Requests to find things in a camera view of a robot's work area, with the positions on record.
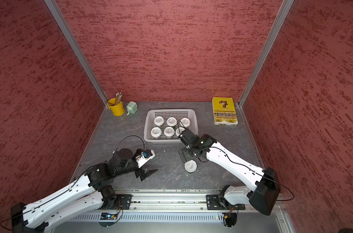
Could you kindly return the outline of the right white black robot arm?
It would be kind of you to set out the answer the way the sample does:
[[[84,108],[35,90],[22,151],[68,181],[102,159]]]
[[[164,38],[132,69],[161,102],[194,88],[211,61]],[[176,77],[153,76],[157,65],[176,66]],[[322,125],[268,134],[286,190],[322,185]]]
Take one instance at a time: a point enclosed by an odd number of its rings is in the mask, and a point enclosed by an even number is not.
[[[217,206],[230,210],[236,205],[251,205],[269,216],[281,191],[277,173],[268,167],[262,169],[241,159],[226,149],[210,135],[199,137],[189,129],[179,130],[178,139],[185,148],[178,151],[183,163],[201,157],[206,158],[241,180],[246,187],[226,185],[217,198]]]

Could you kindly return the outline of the white perforated plastic basket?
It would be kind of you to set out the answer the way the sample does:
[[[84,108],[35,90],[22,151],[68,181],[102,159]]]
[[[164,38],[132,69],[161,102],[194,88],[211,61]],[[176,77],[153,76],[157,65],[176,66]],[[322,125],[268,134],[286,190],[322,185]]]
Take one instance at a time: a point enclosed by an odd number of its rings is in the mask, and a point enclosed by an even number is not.
[[[161,109],[147,113],[144,140],[154,144],[179,143],[184,129],[198,134],[196,113],[192,109]]]

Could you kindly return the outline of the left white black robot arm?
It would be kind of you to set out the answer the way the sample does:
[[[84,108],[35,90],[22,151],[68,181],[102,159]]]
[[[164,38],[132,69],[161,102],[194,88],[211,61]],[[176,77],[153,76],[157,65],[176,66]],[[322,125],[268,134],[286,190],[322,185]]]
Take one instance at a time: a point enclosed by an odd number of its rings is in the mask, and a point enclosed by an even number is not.
[[[156,156],[153,150],[121,149],[109,161],[93,165],[79,178],[53,194],[30,204],[11,208],[13,233],[46,233],[80,214],[93,210],[124,210],[112,183],[116,177],[134,173],[144,181],[154,170],[143,165]]]

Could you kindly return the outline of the yogurt cup green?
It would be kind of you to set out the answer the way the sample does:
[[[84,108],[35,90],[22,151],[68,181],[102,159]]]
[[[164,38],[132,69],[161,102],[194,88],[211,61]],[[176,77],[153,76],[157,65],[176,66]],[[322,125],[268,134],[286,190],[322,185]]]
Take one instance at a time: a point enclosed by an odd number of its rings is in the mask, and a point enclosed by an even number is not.
[[[196,161],[194,160],[191,160],[191,161],[188,161],[184,164],[184,167],[185,167],[185,170],[188,172],[188,173],[193,173],[196,171],[197,169],[197,163]]]

